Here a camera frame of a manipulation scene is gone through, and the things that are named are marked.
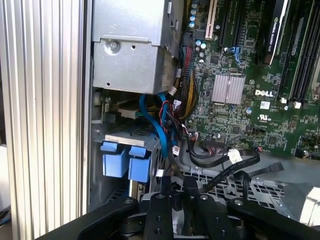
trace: green circuit board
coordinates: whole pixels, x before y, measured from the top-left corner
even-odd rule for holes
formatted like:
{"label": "green circuit board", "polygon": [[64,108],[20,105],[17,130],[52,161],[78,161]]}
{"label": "green circuit board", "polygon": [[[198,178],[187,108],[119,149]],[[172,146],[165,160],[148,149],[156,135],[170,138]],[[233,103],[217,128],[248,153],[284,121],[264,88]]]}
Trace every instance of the green circuit board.
{"label": "green circuit board", "polygon": [[[294,9],[295,2],[298,1],[291,1],[290,9]],[[237,3],[238,1],[234,1],[230,5],[227,21],[231,26],[236,18]],[[290,19],[287,20],[283,29],[278,54],[272,65],[265,67],[255,64],[255,45],[264,5],[263,0],[246,1],[245,16],[240,31],[241,65],[235,62],[232,54],[219,46],[218,30],[214,32],[216,36],[213,40],[202,41],[206,44],[206,48],[200,52],[203,52],[205,56],[200,57],[200,52],[197,52],[195,61],[199,101],[194,113],[187,120],[187,124],[190,129],[199,133],[202,141],[225,142],[229,138],[246,135],[253,137],[264,152],[303,157],[307,152],[317,152],[320,148],[319,102],[313,98],[311,88],[305,97],[307,104],[300,109],[294,108],[292,104],[282,104],[278,98],[285,59],[292,38]],[[215,26],[223,22],[224,7],[224,0],[219,0]],[[208,8],[208,5],[199,4],[197,6],[195,26],[190,31],[206,29]],[[232,33],[226,37],[227,41],[228,39],[232,39]],[[289,68],[292,72],[295,71],[297,64],[298,60],[290,61]],[[241,103],[217,104],[212,101],[216,76],[229,74],[245,78]],[[294,75],[288,78],[289,82],[293,81]],[[289,94],[291,90],[290,84],[287,85],[288,87],[283,88],[283,96]],[[257,90],[267,93],[267,96],[256,95]],[[237,147],[248,148],[250,146],[248,142],[239,142]]]}

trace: red wire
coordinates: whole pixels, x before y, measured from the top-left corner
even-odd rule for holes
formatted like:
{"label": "red wire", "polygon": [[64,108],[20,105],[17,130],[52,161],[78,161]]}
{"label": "red wire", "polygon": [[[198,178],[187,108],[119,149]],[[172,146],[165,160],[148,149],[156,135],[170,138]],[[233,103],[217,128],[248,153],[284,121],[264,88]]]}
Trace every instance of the red wire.
{"label": "red wire", "polygon": [[169,104],[169,107],[170,107],[170,109],[171,109],[171,105],[170,105],[170,103],[169,103],[168,100],[166,100],[166,101],[164,101],[164,102],[162,103],[162,106],[161,106],[160,111],[159,111],[159,118],[160,118],[160,125],[161,125],[161,127],[163,127],[163,122],[162,122],[161,115],[162,115],[162,112],[163,112],[163,110],[164,110],[165,104]]}

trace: white connector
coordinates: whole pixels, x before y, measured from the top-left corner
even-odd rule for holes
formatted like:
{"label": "white connector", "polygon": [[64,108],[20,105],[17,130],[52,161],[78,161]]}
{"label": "white connector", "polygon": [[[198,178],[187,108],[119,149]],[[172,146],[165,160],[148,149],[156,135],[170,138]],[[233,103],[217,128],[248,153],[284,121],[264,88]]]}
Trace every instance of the white connector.
{"label": "white connector", "polygon": [[284,97],[282,97],[282,98],[280,99],[280,102],[281,102],[282,104],[287,104],[287,99],[284,98]]}
{"label": "white connector", "polygon": [[300,109],[301,108],[301,102],[298,102],[298,101],[295,101],[294,103],[293,103],[293,107],[295,108],[295,109]]}

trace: silver heatsink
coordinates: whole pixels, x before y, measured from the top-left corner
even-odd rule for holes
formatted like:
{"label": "silver heatsink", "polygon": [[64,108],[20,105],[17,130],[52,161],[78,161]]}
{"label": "silver heatsink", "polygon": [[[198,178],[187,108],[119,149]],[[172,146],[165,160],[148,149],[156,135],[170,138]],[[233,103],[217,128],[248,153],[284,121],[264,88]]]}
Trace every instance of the silver heatsink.
{"label": "silver heatsink", "polygon": [[216,75],[211,100],[223,104],[241,104],[246,78],[232,75]]}

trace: cable bundle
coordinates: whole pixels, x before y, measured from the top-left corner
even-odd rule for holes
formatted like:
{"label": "cable bundle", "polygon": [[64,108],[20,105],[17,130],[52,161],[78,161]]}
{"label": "cable bundle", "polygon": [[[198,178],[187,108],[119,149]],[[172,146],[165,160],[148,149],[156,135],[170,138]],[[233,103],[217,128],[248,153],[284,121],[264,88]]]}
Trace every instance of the cable bundle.
{"label": "cable bundle", "polygon": [[182,75],[174,83],[174,87],[178,89],[176,99],[181,101],[181,105],[174,111],[174,116],[180,121],[184,121],[193,113],[198,102],[195,59],[196,53],[193,47],[192,34],[187,32],[183,35],[180,49]]}

